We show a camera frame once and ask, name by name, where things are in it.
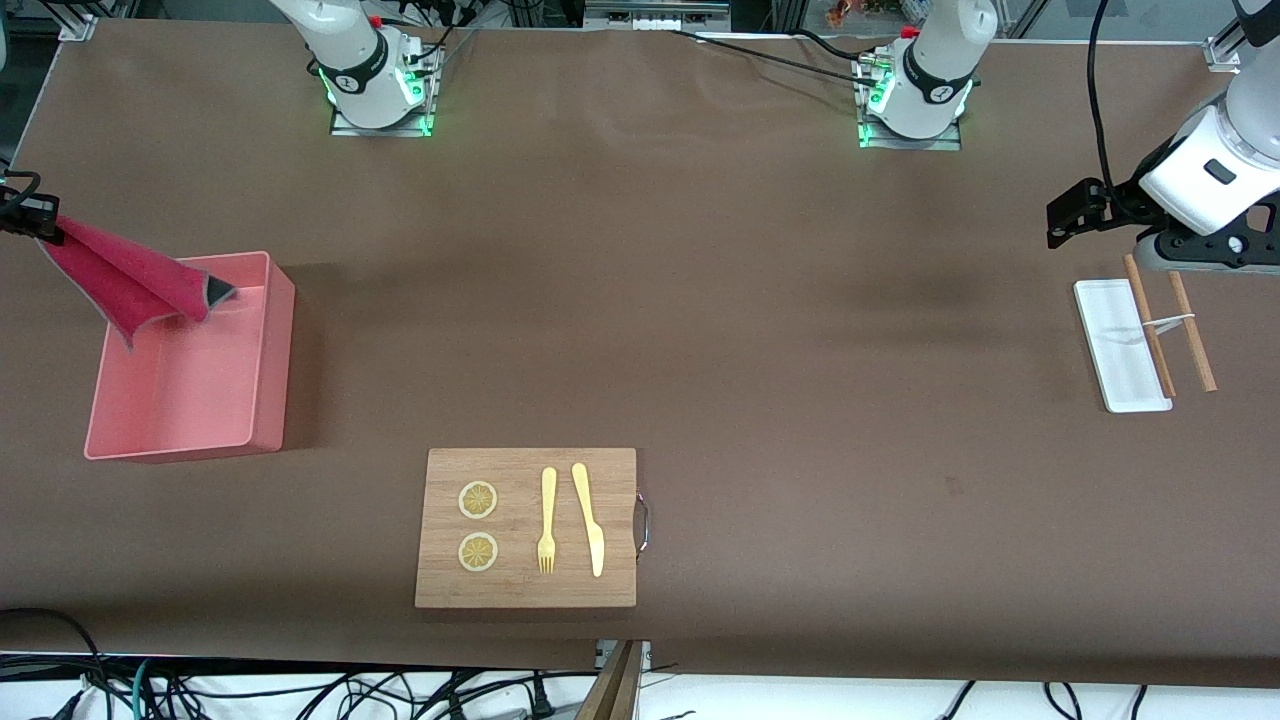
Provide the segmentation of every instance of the pink plastic bin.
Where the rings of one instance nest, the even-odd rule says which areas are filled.
[[[236,286],[204,323],[108,328],[84,439],[90,460],[173,462],[274,452],[284,442],[293,283],[266,252],[183,260]]]

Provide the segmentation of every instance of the yellow knife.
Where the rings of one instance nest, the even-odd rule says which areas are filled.
[[[599,578],[604,571],[604,529],[591,516],[591,480],[586,477],[586,465],[575,462],[572,470],[577,501],[582,505],[582,519],[586,520],[586,539],[591,544],[591,574]]]

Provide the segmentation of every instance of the white tray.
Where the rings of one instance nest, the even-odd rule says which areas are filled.
[[[1075,304],[1089,341],[1093,368],[1110,413],[1164,413],[1174,409],[1156,375],[1151,348],[1129,281],[1079,281]]]

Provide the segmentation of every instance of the white floor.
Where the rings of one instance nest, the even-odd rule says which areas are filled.
[[[489,673],[471,685],[526,673]],[[369,675],[376,682],[384,675]],[[218,693],[244,693],[296,687],[320,685],[337,675],[271,675],[198,678],[193,689]],[[442,673],[407,676],[413,694],[426,696],[447,679]],[[562,707],[580,702],[590,687],[590,678],[547,680],[548,698]],[[648,675],[640,693],[640,720],[668,720],[692,711],[691,720],[744,720],[751,717],[780,719],[858,719],[858,720],[937,720],[950,706],[963,683],[946,680],[860,680],[813,678],[754,678],[716,675]],[[387,685],[403,693],[403,685]],[[1137,688],[1132,685],[1074,685],[1087,720],[1129,720]],[[49,717],[70,697],[79,683],[74,680],[0,683],[0,720]],[[205,710],[214,720],[293,720],[314,692],[256,698],[205,700]],[[314,720],[337,717],[344,693],[333,693],[312,715]],[[1066,705],[1059,689],[1060,702]],[[470,720],[498,717],[507,711],[527,707],[527,694],[518,687],[467,703]],[[426,720],[434,717],[433,710]],[[116,702],[115,717],[129,720],[128,708]],[[365,702],[351,720],[407,719],[408,708],[399,703],[392,708]],[[101,693],[86,693],[76,720],[105,717]],[[1153,687],[1142,705],[1142,720],[1271,720],[1280,717],[1280,691]],[[1039,683],[982,683],[969,694],[956,715],[957,720],[1059,720],[1046,702]]]

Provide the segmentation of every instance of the wooden cutting board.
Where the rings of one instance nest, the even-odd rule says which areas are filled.
[[[604,529],[604,570],[591,574],[586,523],[570,468],[586,465],[595,521]],[[538,571],[543,534],[541,474],[556,468],[556,571]],[[484,480],[498,495],[488,516],[472,520],[458,493]],[[426,462],[417,607],[635,607],[636,451],[634,448],[434,448]],[[498,557],[484,571],[458,561],[458,546],[484,532]]]

